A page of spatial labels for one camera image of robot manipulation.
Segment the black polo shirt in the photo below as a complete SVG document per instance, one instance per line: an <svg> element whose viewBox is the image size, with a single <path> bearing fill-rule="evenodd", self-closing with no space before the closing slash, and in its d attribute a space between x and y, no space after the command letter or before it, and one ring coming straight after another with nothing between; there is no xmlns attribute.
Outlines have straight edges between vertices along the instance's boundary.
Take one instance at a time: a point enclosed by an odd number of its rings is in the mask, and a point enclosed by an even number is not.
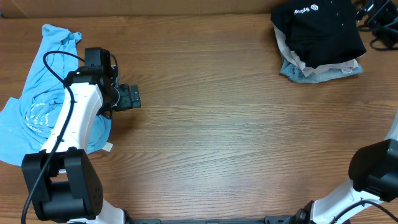
<svg viewBox="0 0 398 224"><path fill-rule="evenodd" d="M271 10L271 21L309 67L343 63L366 53L350 0L289 0Z"/></svg>

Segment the light blue t-shirt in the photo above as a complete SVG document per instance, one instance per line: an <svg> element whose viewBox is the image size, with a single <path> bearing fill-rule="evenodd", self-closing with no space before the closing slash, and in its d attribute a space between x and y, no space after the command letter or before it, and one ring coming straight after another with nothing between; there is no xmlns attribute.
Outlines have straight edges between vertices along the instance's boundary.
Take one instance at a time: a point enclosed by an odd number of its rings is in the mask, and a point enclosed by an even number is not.
<svg viewBox="0 0 398 224"><path fill-rule="evenodd" d="M1 160L20 166L26 154L69 147L87 153L107 145L111 120L97 115L103 104L98 85L62 80L78 68L79 32L45 24L43 39L20 98L1 111Z"/></svg>

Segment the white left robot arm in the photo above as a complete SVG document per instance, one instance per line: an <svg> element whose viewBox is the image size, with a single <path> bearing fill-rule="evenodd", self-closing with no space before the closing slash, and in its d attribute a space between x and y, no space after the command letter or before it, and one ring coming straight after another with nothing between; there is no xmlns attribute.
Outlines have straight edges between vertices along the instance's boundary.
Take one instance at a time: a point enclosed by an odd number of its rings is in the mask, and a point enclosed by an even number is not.
<svg viewBox="0 0 398 224"><path fill-rule="evenodd" d="M56 223L132 223L128 212L104 199L103 187L87 156L95 118L141 107L137 85L119 83L116 57L100 47L85 49L84 65L59 79L65 90L53 133L21 169L29 207L39 220Z"/></svg>

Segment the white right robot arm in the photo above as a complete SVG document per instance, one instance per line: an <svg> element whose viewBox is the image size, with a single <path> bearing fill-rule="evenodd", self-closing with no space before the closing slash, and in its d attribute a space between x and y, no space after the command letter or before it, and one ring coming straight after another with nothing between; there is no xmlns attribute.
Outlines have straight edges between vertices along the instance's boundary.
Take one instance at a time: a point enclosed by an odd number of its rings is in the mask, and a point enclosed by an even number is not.
<svg viewBox="0 0 398 224"><path fill-rule="evenodd" d="M356 18L368 16L367 27L385 44L395 50L397 42L397 5L392 1L356 1ZM337 224L349 223L351 217L375 206L397 220L382 203L397 198L397 123L394 122L385 140L362 147L354 154L344 181L326 197L309 202L286 219L286 223Z"/></svg>

